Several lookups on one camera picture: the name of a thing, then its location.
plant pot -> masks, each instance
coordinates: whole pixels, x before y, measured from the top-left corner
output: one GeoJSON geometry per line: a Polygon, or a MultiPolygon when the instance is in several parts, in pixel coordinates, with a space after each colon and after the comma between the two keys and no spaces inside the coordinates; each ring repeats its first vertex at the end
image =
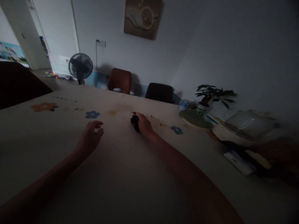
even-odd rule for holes
{"type": "Polygon", "coordinates": [[[202,115],[206,112],[206,110],[209,108],[209,105],[204,106],[201,103],[197,103],[195,108],[192,110],[193,113],[197,115],[202,115]]]}

hand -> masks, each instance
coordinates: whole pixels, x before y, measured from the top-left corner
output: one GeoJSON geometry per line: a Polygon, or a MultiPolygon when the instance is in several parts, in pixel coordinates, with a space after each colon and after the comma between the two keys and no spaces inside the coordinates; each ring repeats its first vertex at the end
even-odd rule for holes
{"type": "Polygon", "coordinates": [[[156,134],[152,128],[150,121],[141,113],[136,113],[136,116],[138,116],[139,118],[138,127],[141,134],[150,139],[153,135],[156,134]]]}
{"type": "Polygon", "coordinates": [[[89,156],[99,144],[104,130],[101,128],[101,125],[104,123],[101,121],[91,121],[89,122],[77,144],[77,147],[74,153],[78,153],[83,156],[89,156]]]}

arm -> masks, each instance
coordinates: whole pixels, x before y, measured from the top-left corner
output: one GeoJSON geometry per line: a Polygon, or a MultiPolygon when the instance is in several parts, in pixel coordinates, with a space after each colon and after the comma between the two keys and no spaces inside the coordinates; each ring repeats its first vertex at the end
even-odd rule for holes
{"type": "Polygon", "coordinates": [[[206,223],[243,223],[232,205],[212,181],[182,153],[164,141],[152,129],[146,116],[136,113],[138,126],[153,144],[154,150],[181,182],[192,202],[198,221],[206,223]]]}
{"type": "Polygon", "coordinates": [[[104,133],[101,121],[89,122],[76,149],[40,179],[0,206],[0,223],[28,222],[44,208],[61,184],[94,151],[104,133]]]}

forearm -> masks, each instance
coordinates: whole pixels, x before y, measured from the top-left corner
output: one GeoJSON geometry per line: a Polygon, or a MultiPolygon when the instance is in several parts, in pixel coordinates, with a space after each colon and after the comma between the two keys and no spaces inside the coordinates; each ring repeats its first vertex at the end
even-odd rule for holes
{"type": "Polygon", "coordinates": [[[221,191],[188,158],[156,133],[148,136],[148,139],[182,183],[199,220],[204,219],[208,223],[243,223],[221,191]]]}
{"type": "Polygon", "coordinates": [[[86,159],[72,153],[40,179],[0,206],[0,221],[29,221],[38,215],[61,184],[86,159]]]}

chair backrest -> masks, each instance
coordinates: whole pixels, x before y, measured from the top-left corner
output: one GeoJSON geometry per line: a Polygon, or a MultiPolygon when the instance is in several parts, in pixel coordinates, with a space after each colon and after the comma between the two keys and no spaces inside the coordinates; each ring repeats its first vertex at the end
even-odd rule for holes
{"type": "Polygon", "coordinates": [[[107,87],[109,90],[120,88],[125,94],[130,93],[131,73],[118,68],[113,68],[108,79],[107,87]]]}
{"type": "Polygon", "coordinates": [[[171,86],[150,83],[145,98],[172,104],[173,89],[171,86]]]}

